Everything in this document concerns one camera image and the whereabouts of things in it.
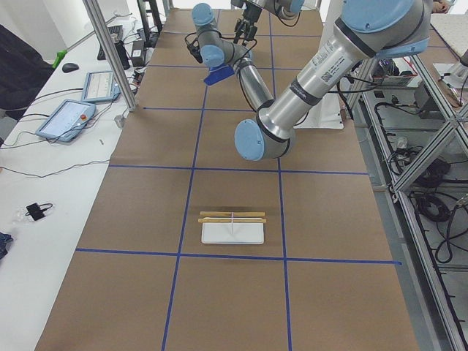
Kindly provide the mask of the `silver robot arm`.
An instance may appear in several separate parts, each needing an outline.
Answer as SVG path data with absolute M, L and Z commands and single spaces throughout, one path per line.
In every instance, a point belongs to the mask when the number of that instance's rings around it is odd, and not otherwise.
M 235 129 L 235 147 L 246 160 L 284 156 L 294 125 L 365 59 L 422 53 L 429 43 L 432 1 L 344 1 L 333 33 L 269 106 Z
M 251 109 L 258 111 L 273 103 L 273 96 L 254 65 L 252 50 L 222 36 L 214 10 L 209 4 L 199 3 L 191 11 L 195 25 L 192 41 L 184 39 L 187 50 L 208 68 L 204 84 L 213 86 L 236 76 L 241 92 Z

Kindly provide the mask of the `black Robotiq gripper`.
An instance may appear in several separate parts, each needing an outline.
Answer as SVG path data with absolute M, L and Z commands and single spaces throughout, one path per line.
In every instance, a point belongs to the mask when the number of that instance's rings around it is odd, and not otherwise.
M 255 23 L 259 20 L 263 10 L 264 1 L 232 0 L 231 5 L 239 9 L 243 8 L 242 18 L 237 19 L 235 24 L 235 36 L 233 42 L 242 45 L 254 40 L 257 33 Z

